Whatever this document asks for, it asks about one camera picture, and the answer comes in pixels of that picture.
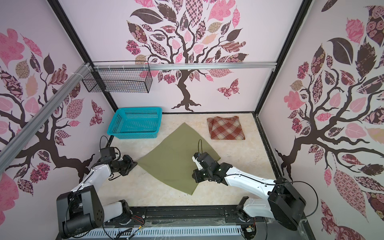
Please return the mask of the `olive green skirt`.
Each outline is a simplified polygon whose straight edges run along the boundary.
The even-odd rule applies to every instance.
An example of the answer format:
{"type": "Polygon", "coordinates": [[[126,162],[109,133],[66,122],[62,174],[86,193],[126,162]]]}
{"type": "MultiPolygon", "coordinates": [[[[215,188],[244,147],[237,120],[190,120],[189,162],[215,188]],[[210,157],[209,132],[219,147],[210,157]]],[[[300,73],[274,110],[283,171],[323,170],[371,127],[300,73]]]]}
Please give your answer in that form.
{"type": "Polygon", "coordinates": [[[141,168],[160,182],[192,195],[198,186],[192,175],[197,165],[193,155],[198,152],[198,142],[215,161],[221,159],[208,142],[186,123],[181,124],[156,148],[138,160],[141,168]]]}

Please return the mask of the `red plaid skirt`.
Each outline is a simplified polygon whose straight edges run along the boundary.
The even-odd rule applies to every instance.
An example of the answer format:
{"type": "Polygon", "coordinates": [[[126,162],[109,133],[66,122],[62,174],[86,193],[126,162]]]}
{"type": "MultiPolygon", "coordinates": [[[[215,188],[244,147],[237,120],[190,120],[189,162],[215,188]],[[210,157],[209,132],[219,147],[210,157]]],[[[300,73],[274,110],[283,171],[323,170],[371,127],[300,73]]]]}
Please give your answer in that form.
{"type": "Polygon", "coordinates": [[[207,118],[210,138],[212,140],[245,140],[238,116],[207,118]]]}

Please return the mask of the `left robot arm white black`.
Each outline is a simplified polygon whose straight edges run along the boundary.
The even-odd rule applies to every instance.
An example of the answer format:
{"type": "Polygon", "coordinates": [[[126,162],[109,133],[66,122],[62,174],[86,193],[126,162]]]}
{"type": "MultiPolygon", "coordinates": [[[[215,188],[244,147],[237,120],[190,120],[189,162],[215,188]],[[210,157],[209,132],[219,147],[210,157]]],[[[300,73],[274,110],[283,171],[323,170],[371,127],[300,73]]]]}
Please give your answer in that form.
{"type": "Polygon", "coordinates": [[[101,157],[72,191],[57,198],[59,236],[69,239],[100,228],[108,221],[127,224],[132,211],[125,200],[102,205],[98,191],[115,173],[127,176],[137,166],[129,155],[116,155],[115,148],[100,149],[101,157]]]}

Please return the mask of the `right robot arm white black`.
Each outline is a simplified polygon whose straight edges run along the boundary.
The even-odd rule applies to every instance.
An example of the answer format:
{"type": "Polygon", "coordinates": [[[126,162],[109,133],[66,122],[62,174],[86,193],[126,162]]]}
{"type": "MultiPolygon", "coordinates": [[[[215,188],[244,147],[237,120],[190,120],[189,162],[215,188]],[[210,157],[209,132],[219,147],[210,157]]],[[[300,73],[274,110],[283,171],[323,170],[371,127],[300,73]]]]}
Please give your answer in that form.
{"type": "Polygon", "coordinates": [[[207,152],[195,153],[192,160],[197,165],[192,174],[196,183],[209,181],[224,184],[258,197],[244,197],[239,202],[236,215],[241,221],[264,217],[276,220],[288,230],[298,229],[306,201],[287,179],[270,180],[248,174],[231,164],[219,164],[207,152]]]}

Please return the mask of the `teal plastic basket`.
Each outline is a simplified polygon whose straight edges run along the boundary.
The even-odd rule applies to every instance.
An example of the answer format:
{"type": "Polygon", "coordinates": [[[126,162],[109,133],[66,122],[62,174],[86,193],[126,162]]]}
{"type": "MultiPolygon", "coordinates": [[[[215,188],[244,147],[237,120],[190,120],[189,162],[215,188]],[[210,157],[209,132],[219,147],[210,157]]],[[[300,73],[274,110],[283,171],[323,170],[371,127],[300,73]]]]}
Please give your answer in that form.
{"type": "Polygon", "coordinates": [[[115,112],[107,134],[120,140],[156,138],[162,113],[159,107],[120,108],[115,112]]]}

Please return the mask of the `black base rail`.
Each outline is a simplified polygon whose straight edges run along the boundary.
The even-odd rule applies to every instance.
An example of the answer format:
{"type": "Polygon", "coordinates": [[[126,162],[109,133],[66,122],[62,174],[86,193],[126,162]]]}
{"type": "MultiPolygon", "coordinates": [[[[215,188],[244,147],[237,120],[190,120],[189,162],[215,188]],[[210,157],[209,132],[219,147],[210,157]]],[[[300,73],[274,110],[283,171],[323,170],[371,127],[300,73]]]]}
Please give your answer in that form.
{"type": "Polygon", "coordinates": [[[116,221],[105,222],[100,228],[143,227],[201,227],[240,226],[243,238],[237,237],[184,237],[171,240],[313,240],[315,236],[309,223],[300,222],[296,231],[280,225],[276,220],[255,217],[243,222],[236,215],[237,205],[222,206],[168,206],[130,207],[131,221],[127,224],[116,221]]]}

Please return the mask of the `aluminium rail left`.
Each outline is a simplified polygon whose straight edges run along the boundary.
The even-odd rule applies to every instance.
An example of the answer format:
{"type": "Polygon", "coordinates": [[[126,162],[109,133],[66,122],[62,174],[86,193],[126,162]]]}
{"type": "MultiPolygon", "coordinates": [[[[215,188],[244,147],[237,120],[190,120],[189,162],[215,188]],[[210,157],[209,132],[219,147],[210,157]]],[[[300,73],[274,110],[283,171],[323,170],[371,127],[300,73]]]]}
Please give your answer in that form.
{"type": "Polygon", "coordinates": [[[3,173],[10,163],[16,158],[19,152],[38,132],[45,121],[53,114],[55,109],[62,103],[70,91],[91,72],[91,65],[83,63],[54,94],[49,101],[39,110],[37,114],[25,125],[9,144],[1,152],[1,173],[3,173]]]}

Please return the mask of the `aluminium rail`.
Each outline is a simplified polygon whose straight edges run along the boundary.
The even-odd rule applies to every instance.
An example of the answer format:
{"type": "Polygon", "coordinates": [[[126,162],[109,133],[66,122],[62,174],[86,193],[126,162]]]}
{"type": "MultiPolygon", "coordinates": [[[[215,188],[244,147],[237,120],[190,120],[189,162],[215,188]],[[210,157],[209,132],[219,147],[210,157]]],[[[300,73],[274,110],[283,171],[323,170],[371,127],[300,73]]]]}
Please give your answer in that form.
{"type": "Polygon", "coordinates": [[[19,152],[38,132],[45,121],[53,114],[55,109],[62,103],[70,91],[91,72],[91,65],[83,63],[54,94],[49,101],[39,110],[37,114],[25,125],[9,144],[1,152],[1,173],[3,173],[10,163],[16,158],[19,152]]]}
{"type": "Polygon", "coordinates": [[[96,65],[94,69],[100,70],[144,70],[144,71],[168,71],[168,70],[212,70],[212,69],[275,69],[275,62],[240,62],[240,63],[197,63],[197,64],[142,64],[136,65],[96,65]]]}

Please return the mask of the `aluminium rail back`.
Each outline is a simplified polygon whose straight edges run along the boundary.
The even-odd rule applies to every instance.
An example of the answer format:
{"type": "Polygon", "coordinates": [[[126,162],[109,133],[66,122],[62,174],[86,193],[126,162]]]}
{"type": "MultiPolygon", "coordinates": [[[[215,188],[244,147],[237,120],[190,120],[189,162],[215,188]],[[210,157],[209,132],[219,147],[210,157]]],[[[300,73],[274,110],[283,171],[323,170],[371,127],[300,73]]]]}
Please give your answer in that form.
{"type": "Polygon", "coordinates": [[[94,69],[100,70],[144,70],[144,71],[168,71],[168,70],[212,70],[212,69],[275,69],[275,62],[240,62],[240,63],[197,63],[197,64],[142,64],[136,65],[96,65],[94,69]]]}

